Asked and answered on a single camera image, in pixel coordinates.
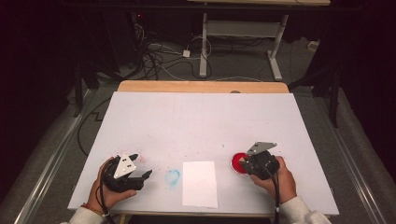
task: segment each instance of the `red circular object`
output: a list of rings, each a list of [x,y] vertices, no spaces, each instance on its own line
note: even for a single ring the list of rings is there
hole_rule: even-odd
[[[247,156],[247,154],[245,154],[244,152],[238,152],[238,153],[236,153],[235,155],[233,155],[233,159],[231,160],[231,166],[233,167],[233,169],[234,169],[237,173],[239,173],[239,174],[241,174],[241,175],[244,175],[244,174],[246,174],[247,172],[246,172],[246,170],[241,166],[241,164],[239,163],[239,160],[240,160],[241,158],[246,157],[246,156]]]

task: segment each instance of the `sleeve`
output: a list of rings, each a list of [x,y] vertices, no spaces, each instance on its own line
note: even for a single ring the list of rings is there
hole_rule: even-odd
[[[80,207],[76,213],[72,216],[69,222],[63,222],[61,224],[100,224],[103,218],[90,209]]]
[[[319,211],[312,212],[300,197],[295,197],[280,205],[280,212],[294,224],[328,224],[331,223]]]

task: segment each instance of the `blue stain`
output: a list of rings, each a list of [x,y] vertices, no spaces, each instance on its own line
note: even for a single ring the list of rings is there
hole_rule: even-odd
[[[170,170],[165,175],[166,183],[168,183],[170,186],[176,185],[179,179],[180,179],[180,172],[178,170]]]

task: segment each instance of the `red bracelet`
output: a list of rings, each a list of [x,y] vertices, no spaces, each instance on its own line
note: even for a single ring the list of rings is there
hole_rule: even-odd
[[[81,207],[86,208],[86,209],[89,209],[89,210],[93,211],[94,213],[96,213],[97,215],[99,215],[99,216],[101,216],[101,217],[104,217],[104,216],[105,216],[105,214],[104,214],[103,212],[99,212],[98,210],[96,210],[96,209],[90,207],[87,203],[82,204]]]

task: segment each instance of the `hand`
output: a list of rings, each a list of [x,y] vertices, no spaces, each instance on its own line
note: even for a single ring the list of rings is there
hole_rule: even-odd
[[[276,175],[274,175],[275,180],[278,179],[279,185],[279,202],[285,203],[290,199],[293,199],[297,196],[296,192],[296,183],[293,178],[293,174],[286,167],[286,163],[282,157],[277,156],[277,161],[279,162],[279,170]],[[275,186],[272,179],[261,180],[256,175],[251,175],[250,179],[253,182],[264,189],[271,195],[274,199],[276,197]]]
[[[100,200],[100,190],[99,185],[100,185],[100,177],[102,174],[102,170],[105,166],[105,164],[112,160],[113,158],[108,159],[104,164],[102,164],[102,166],[99,169],[99,173],[98,176],[96,178],[96,180],[93,182],[92,184],[92,188],[91,188],[91,193],[90,193],[90,197],[87,201],[87,205],[90,206],[91,208],[95,209],[96,211],[100,211],[103,213],[102,207],[100,206],[99,202],[96,200],[96,197]],[[103,185],[103,195],[105,198],[105,205],[107,207],[108,210],[110,210],[116,203],[125,200],[127,198],[131,198],[133,196],[136,195],[136,190],[134,189],[130,189],[130,190],[126,190],[122,193],[117,193],[114,191],[109,190],[106,185]]]

